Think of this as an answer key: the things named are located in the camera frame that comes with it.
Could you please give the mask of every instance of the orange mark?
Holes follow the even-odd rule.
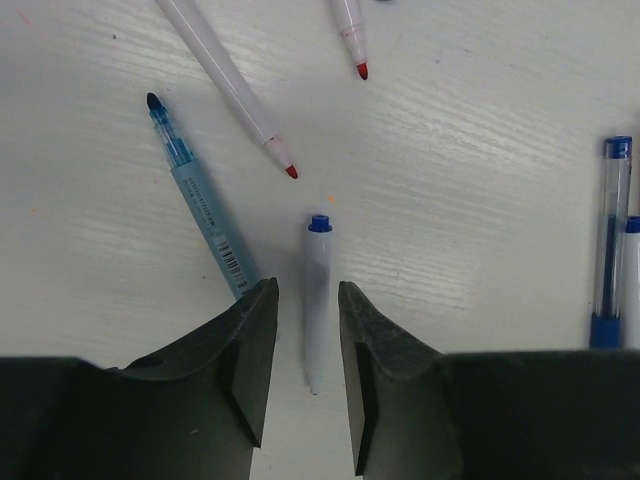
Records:
[[[28,27],[33,28],[33,25],[31,25],[31,22],[29,21],[27,16],[24,13],[22,13],[20,10],[17,10],[17,12],[18,12],[18,15],[20,15],[20,18],[22,18],[22,21],[26,23]]]

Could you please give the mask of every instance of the blue pen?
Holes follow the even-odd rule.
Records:
[[[165,146],[171,174],[236,300],[258,283],[257,269],[207,174],[173,126],[167,109],[147,95],[149,115]]]
[[[606,140],[604,194],[598,226],[591,348],[620,346],[622,246],[629,207],[631,137]]]

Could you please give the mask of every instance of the pen tip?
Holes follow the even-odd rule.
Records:
[[[162,103],[153,93],[147,93],[147,106],[149,110],[157,110],[158,108],[162,108]]]
[[[358,69],[358,73],[360,74],[360,78],[366,80],[369,78],[369,69],[367,68],[367,62],[361,63],[356,67]]]
[[[296,170],[296,167],[294,167],[293,165],[285,169],[285,172],[287,172],[289,176],[294,180],[298,178],[298,171]]]

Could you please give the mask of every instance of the pen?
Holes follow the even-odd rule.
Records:
[[[358,74],[363,80],[369,78],[367,52],[364,38],[364,22],[360,11],[360,0],[329,0],[336,19],[338,31],[344,40]]]
[[[598,226],[592,348],[620,346],[620,280],[622,247],[629,207],[631,137],[605,142],[603,197]]]
[[[167,109],[153,93],[147,95],[149,115],[164,144],[171,174],[194,220],[238,300],[258,283],[257,269],[230,221],[207,174],[173,126]]]
[[[640,348],[640,217],[629,217],[622,255],[622,295],[620,317],[623,320],[623,345]]]
[[[305,285],[305,368],[311,393],[320,393],[329,343],[329,278],[331,237],[329,217],[314,215],[307,228]]]
[[[194,1],[156,0],[156,3],[254,140],[269,152],[291,178],[298,178],[298,171],[280,138],[275,121],[253,93]]]

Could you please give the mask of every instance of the black marker tip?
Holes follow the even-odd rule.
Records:
[[[162,103],[153,93],[147,93],[147,106],[149,110],[157,110],[158,108],[162,108]]]

